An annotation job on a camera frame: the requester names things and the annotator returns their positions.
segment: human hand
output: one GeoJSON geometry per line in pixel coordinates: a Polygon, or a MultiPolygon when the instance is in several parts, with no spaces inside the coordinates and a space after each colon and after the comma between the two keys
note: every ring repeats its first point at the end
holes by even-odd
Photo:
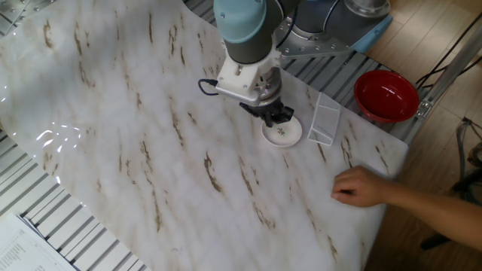
{"type": "Polygon", "coordinates": [[[340,173],[334,179],[331,197],[341,203],[370,207],[387,203],[391,192],[400,184],[392,183],[363,166],[340,173]]]}

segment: white round disc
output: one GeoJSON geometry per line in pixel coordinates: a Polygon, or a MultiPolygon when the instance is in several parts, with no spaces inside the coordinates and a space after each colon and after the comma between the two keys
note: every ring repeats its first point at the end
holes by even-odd
{"type": "Polygon", "coordinates": [[[265,122],[261,124],[261,134],[264,139],[277,147],[289,147],[296,144],[301,138],[302,131],[301,123],[294,116],[289,122],[273,124],[271,128],[266,126],[265,122]]]}

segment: human arm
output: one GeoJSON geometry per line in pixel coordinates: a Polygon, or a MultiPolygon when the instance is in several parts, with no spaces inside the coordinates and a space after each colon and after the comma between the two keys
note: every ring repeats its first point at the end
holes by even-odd
{"type": "Polygon", "coordinates": [[[447,238],[482,251],[482,208],[474,204],[411,190],[361,166],[335,177],[331,197],[358,207],[382,203],[397,206],[447,238]]]}

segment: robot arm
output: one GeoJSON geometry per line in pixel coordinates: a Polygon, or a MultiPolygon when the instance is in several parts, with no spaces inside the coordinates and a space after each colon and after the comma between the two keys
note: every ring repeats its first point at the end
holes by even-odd
{"type": "Polygon", "coordinates": [[[273,33],[300,0],[215,0],[214,13],[226,60],[216,90],[268,126],[289,121],[293,110],[279,98],[281,53],[273,33]]]}
{"type": "MultiPolygon", "coordinates": [[[[268,127],[290,121],[293,115],[293,110],[280,99],[282,55],[276,49],[273,33],[301,2],[214,0],[215,19],[226,53],[215,88],[241,101],[242,108],[260,117],[268,127]]],[[[347,47],[364,53],[391,22],[388,10],[388,0],[303,1],[295,29],[308,36],[334,36],[347,47]]],[[[292,36],[295,35],[304,38],[294,32],[292,36]]]]}

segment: red bowl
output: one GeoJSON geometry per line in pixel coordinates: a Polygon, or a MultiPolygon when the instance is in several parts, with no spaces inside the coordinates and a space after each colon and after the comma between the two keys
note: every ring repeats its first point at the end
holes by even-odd
{"type": "Polygon", "coordinates": [[[363,113],[383,123],[408,120],[419,107],[415,87],[389,71],[372,71],[360,76],[355,84],[355,98],[363,113]]]}

